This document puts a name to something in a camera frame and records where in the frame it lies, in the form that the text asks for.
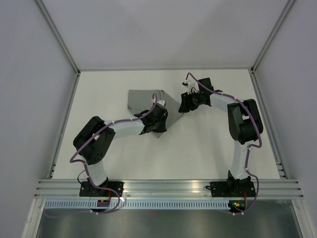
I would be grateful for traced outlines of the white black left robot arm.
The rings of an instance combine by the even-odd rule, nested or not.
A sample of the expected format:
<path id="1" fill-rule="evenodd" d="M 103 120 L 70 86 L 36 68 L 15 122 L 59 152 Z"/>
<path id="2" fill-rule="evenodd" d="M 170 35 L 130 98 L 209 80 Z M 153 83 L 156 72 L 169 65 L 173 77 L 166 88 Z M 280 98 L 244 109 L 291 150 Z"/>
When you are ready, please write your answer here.
<path id="1" fill-rule="evenodd" d="M 73 140 L 76 152 L 70 162 L 83 163 L 91 183 L 91 191 L 96 196 L 104 196 L 108 191 L 108 184 L 103 158 L 111 143 L 131 135 L 164 133 L 167 131 L 167 117 L 167 109 L 159 103 L 130 119 L 106 121 L 99 116 L 92 117 Z"/>

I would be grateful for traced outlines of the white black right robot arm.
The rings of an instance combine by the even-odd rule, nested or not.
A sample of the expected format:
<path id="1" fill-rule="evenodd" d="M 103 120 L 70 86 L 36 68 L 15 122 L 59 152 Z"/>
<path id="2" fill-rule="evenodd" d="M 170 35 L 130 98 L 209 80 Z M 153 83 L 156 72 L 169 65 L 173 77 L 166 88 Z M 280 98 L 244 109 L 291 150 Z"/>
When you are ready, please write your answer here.
<path id="1" fill-rule="evenodd" d="M 256 101 L 239 100 L 221 90 L 215 90 L 209 78 L 187 78 L 182 85 L 187 88 L 187 92 L 181 94 L 181 106 L 178 110 L 180 113 L 194 111 L 200 105 L 227 113 L 229 133 L 234 140 L 234 152 L 226 190 L 232 196 L 239 195 L 252 176 L 248 169 L 251 148 L 262 146 L 261 134 L 264 127 Z"/>

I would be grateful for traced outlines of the grey cloth napkin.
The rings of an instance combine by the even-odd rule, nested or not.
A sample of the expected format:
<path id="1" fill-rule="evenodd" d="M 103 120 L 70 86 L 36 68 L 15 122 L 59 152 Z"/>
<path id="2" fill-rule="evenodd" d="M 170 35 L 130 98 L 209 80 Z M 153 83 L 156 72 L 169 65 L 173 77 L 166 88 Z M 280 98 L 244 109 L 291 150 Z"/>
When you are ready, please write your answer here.
<path id="1" fill-rule="evenodd" d="M 178 111 L 180 103 L 164 90 L 129 90 L 127 109 L 133 115 L 139 114 L 144 110 L 149 110 L 153 105 L 151 99 L 154 93 L 157 94 L 159 101 L 165 101 L 165 107 L 168 112 L 166 129 L 168 130 L 183 116 L 183 114 Z"/>

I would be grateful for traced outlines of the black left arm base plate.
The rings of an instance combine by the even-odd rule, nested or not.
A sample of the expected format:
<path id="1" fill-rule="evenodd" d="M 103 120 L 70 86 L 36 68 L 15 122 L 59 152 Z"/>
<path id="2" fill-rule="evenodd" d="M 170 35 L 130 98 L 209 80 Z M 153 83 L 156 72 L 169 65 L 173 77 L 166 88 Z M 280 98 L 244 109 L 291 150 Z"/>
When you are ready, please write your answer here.
<path id="1" fill-rule="evenodd" d="M 123 193 L 124 182 L 122 181 L 109 181 L 108 178 L 100 184 L 94 186 L 90 179 L 80 182 L 80 197 L 121 197 Z"/>

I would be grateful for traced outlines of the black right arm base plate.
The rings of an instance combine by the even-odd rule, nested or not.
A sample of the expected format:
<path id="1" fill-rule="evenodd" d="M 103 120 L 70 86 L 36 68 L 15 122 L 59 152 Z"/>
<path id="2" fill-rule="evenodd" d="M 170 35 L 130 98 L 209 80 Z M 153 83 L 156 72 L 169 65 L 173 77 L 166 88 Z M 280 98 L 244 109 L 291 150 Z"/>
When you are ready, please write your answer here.
<path id="1" fill-rule="evenodd" d="M 211 192 L 211 196 L 218 197 L 255 197 L 256 190 L 253 182 L 239 185 L 228 185 L 225 181 L 210 182 L 205 189 Z"/>

